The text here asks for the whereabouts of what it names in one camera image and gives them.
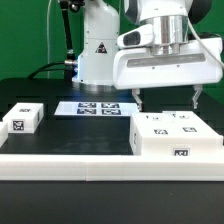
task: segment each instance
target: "green wall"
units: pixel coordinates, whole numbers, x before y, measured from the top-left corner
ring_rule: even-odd
[[[116,9],[119,0],[105,0]],[[0,7],[0,80],[10,77],[26,77],[47,63],[47,20],[48,0],[8,1],[1,0]],[[212,10],[196,29],[224,36],[224,1],[213,0]],[[75,53],[82,50],[82,12],[71,14],[71,27]],[[121,14],[121,33],[134,26]],[[52,1],[50,17],[51,61],[65,58],[65,39],[61,11],[57,0]],[[224,82],[205,87],[205,91],[222,101]]]

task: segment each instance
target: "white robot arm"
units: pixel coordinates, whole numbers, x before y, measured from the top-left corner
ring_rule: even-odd
[[[140,27],[118,38],[121,50],[115,57],[113,73],[117,89],[220,81],[221,65],[198,41],[188,41],[192,4],[192,0],[125,0],[126,16]],[[202,41],[220,59],[221,38]]]

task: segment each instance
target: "black table surface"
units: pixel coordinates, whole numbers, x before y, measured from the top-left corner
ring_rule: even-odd
[[[192,87],[143,90],[144,111],[192,110]],[[34,135],[10,134],[2,154],[131,155],[130,118],[55,117],[59,101],[134,102],[128,91],[92,93],[63,80],[0,82],[0,118],[17,102],[44,103]],[[203,93],[194,111],[224,134],[224,107]],[[223,182],[1,181],[0,223],[224,223]]]

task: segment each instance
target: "white cube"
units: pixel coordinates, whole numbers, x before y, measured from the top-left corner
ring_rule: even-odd
[[[5,122],[0,122],[0,148],[8,138],[8,125]]]
[[[223,149],[223,136],[185,111],[134,113],[129,140],[142,156],[209,156]]]
[[[34,133],[44,116],[42,103],[17,103],[4,117],[9,133]]]

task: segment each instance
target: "warning triangle label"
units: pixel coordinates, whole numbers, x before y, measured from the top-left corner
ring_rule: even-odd
[[[104,46],[104,43],[101,42],[100,46],[97,48],[96,52],[98,54],[107,54],[107,49]]]

